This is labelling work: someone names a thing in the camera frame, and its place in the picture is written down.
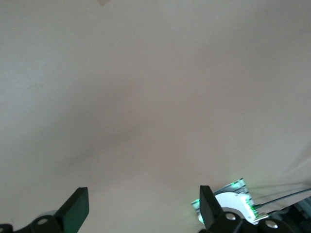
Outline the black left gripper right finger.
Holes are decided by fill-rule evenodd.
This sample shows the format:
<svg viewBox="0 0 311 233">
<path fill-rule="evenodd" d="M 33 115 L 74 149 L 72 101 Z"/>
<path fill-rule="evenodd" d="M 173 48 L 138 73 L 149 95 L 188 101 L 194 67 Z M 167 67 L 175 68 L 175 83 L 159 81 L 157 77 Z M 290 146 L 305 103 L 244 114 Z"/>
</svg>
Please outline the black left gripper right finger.
<svg viewBox="0 0 311 233">
<path fill-rule="evenodd" d="M 200 212 L 205 229 L 199 233 L 294 233 L 277 219 L 264 218 L 253 225 L 234 212 L 223 211 L 208 185 L 200 186 Z"/>
</svg>

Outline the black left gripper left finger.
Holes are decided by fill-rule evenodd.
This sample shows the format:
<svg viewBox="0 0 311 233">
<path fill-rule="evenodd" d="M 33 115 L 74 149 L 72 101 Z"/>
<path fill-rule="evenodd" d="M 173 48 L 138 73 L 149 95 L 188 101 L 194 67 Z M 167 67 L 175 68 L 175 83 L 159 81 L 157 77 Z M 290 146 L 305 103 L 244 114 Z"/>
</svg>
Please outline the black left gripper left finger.
<svg viewBox="0 0 311 233">
<path fill-rule="evenodd" d="M 0 233 L 78 233 L 88 214 L 88 188 L 79 187 L 53 215 L 40 216 L 17 231 L 0 224 Z"/>
</svg>

